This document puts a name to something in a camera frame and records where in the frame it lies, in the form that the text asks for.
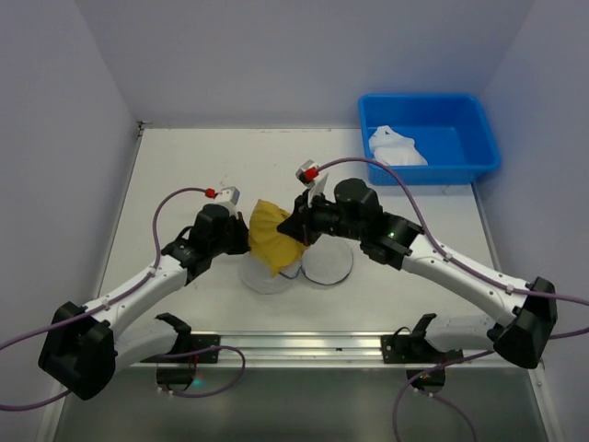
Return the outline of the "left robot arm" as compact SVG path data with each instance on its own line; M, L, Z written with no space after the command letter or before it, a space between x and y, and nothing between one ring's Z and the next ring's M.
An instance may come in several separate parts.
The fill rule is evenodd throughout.
M162 313L144 328L133 323L207 272L217 256L247 252L248 229L236 206L205 205L194 224L168 243L143 274L84 306L67 302L59 307L40 351L40 369L79 399L89 400L117 372L145 359L193 361L199 349L183 320Z

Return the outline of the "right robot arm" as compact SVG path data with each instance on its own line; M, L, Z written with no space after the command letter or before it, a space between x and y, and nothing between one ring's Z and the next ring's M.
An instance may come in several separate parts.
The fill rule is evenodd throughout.
M537 367L558 318L554 284L499 273L435 242L423 226L384 211L363 180L341 181L334 197L307 189L278 232L305 246L323 235L356 240L372 261L425 278L479 309L475 316L422 316L411 336L427 348L493 351L521 368Z

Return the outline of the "yellow garment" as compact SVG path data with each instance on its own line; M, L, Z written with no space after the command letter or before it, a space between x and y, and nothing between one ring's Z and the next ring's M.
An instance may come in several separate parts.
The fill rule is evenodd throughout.
M249 219L250 253L271 271L271 276L298 262L308 249L277 230L290 215L274 203L258 200Z

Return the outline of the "white mesh laundry bag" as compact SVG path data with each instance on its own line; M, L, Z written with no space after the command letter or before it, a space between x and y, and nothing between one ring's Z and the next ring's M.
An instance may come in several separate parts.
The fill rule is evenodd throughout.
M260 295L276 295L295 286L299 280L318 287L333 287L343 283L352 273L352 247L340 239L316 243L276 275L258 259L247 253L240 261L238 277L249 290Z

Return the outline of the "white bra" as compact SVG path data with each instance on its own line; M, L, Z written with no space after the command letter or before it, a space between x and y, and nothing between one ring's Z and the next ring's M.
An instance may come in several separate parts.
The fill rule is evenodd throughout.
M375 160L387 166L426 166L428 164L412 138L395 132L388 125L378 126L368 138L368 144Z

